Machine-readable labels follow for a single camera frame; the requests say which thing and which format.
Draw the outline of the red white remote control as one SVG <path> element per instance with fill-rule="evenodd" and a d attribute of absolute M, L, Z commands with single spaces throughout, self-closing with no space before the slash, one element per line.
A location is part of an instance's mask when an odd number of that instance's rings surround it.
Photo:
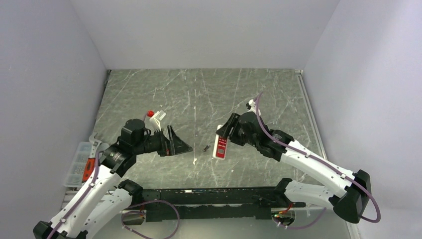
<path fill-rule="evenodd" d="M 227 139 L 216 134 L 215 140 L 214 140 L 212 157 L 219 160 L 224 160 L 226 157 L 226 151 L 227 151 Z"/>

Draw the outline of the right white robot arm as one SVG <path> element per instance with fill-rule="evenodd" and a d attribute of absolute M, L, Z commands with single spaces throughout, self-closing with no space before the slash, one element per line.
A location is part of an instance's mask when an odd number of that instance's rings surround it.
<path fill-rule="evenodd" d="M 321 158 L 291 135 L 269 129 L 254 112 L 233 113 L 216 134 L 239 146 L 249 144 L 263 156 L 287 163 L 319 182 L 319 185 L 312 185 L 282 179 L 274 193 L 277 205 L 314 204 L 333 210 L 337 216 L 354 224 L 364 218 L 371 193 L 370 175 L 364 170 L 353 172 Z"/>

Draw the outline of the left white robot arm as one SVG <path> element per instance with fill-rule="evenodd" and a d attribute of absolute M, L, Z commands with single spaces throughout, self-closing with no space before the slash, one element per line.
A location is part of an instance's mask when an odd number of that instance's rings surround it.
<path fill-rule="evenodd" d="M 145 205 L 143 188 L 131 180 L 121 181 L 137 156 L 156 152 L 164 157 L 193 150 L 170 125 L 167 130 L 165 136 L 160 129 L 147 129 L 141 119 L 128 120 L 116 143 L 96 155 L 93 172 L 70 202 L 50 221 L 37 223 L 35 238 L 91 239 L 122 210 Z"/>

